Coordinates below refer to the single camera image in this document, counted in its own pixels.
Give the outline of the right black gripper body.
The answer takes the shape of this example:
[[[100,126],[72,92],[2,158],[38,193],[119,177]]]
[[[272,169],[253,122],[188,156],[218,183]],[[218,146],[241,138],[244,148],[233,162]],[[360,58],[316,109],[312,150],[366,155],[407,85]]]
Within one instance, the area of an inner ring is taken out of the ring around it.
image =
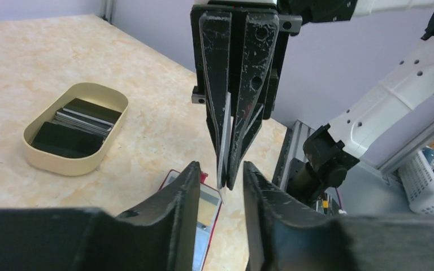
[[[197,85],[193,89],[193,103],[205,103],[206,95],[205,60],[201,45],[203,30],[199,26],[199,19],[205,12],[215,12],[231,17],[229,55],[222,59],[224,67],[228,68],[228,92],[231,94],[231,113],[236,113],[237,97],[239,95],[240,81],[243,77],[242,60],[245,49],[257,38],[245,36],[245,20],[250,14],[278,13],[280,29],[276,40],[276,49],[271,57],[271,65],[263,79],[263,89],[257,99],[262,105],[262,118],[271,117],[275,106],[277,89],[281,70],[290,36],[300,32],[302,23],[296,18],[302,15],[302,1],[195,1],[190,12],[192,27],[194,61],[197,72]]]

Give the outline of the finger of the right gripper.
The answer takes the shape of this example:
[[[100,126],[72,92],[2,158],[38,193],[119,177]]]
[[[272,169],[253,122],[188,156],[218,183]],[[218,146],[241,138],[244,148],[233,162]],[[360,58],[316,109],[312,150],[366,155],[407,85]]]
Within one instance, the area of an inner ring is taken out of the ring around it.
[[[279,16],[275,13],[249,13],[245,19],[244,30],[240,81],[228,158],[226,185],[230,190],[235,186],[244,153],[245,132],[250,126],[264,79],[271,65],[271,54],[274,52],[279,31]]]
[[[231,22],[231,14],[216,11],[206,11],[199,19],[206,95],[209,99],[207,105],[210,110],[211,127],[214,128],[215,132],[217,166],[224,120],[225,96],[229,92],[228,66]]]

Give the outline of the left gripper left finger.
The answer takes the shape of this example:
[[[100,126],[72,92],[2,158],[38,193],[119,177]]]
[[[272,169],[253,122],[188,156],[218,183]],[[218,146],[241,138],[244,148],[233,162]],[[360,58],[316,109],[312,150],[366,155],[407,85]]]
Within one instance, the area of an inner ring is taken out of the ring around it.
[[[97,207],[0,208],[0,270],[191,270],[201,169],[117,216]]]

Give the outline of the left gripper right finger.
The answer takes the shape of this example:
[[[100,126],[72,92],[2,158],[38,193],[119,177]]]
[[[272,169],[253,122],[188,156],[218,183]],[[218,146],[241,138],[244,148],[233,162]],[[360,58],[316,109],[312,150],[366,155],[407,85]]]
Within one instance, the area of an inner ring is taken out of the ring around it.
[[[434,215],[327,216],[243,163],[247,270],[434,270]]]

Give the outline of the gold credit card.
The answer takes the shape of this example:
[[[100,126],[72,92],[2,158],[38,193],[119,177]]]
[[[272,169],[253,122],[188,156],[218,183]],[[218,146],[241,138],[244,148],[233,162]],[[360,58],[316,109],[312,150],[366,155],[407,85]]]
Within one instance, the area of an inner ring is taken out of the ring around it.
[[[220,198],[204,193],[199,197],[197,221],[205,226],[212,225],[219,208]]]

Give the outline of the red card holder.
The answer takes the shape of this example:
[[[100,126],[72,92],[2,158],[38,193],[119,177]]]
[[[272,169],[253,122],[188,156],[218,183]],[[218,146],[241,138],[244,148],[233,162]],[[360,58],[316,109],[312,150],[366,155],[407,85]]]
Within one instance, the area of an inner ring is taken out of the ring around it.
[[[201,172],[193,271],[203,270],[222,206],[222,199],[217,189],[205,183],[207,177],[207,173]]]

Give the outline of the grey white credit card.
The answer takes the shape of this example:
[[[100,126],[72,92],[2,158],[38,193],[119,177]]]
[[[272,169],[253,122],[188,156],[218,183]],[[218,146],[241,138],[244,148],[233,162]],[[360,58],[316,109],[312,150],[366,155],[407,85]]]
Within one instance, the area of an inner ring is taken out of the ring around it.
[[[227,165],[231,134],[231,93],[225,96],[224,120],[217,166],[217,189],[222,203],[226,201]]]

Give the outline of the beige oval tray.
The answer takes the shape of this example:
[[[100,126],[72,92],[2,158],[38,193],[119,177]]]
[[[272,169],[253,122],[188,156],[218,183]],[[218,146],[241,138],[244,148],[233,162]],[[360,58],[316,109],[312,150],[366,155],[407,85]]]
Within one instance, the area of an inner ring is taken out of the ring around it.
[[[106,86],[71,86],[23,132],[27,162],[64,176],[87,174],[100,164],[120,131],[128,98]]]

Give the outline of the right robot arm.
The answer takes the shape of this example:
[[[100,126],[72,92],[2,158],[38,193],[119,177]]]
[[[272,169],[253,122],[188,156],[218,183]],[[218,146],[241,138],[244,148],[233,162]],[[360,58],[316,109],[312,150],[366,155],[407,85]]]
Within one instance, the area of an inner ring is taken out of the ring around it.
[[[434,8],[434,1],[195,1],[190,12],[197,86],[216,153],[217,187],[233,189],[239,166],[270,117],[289,37],[307,23]],[[369,147],[434,95],[434,13],[416,48],[375,87],[303,144],[305,166],[290,193],[312,204],[339,187]]]

